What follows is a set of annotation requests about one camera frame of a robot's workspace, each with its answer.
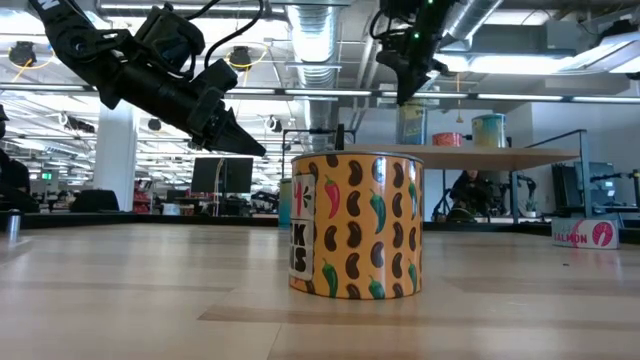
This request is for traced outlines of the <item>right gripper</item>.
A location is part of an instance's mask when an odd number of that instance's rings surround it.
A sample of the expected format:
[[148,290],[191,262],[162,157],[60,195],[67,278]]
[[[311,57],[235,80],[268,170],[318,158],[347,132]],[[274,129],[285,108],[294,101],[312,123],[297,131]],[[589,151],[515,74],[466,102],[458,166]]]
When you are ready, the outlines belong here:
[[383,49],[376,55],[376,61],[390,68],[396,75],[398,105],[411,100],[428,82],[428,77],[425,76],[427,73],[440,71],[440,62],[434,59],[434,53],[433,48],[424,47],[406,54],[393,49]]

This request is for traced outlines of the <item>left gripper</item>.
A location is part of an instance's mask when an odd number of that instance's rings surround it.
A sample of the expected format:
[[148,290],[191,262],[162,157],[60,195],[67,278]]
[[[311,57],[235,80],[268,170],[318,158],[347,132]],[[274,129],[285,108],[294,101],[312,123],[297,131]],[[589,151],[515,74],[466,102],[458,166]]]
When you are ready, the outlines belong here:
[[123,65],[98,90],[109,108],[124,100],[189,133],[209,151],[262,157],[265,147],[237,123],[233,110],[224,103],[225,93],[236,85],[236,73],[223,60],[191,81],[134,63]]

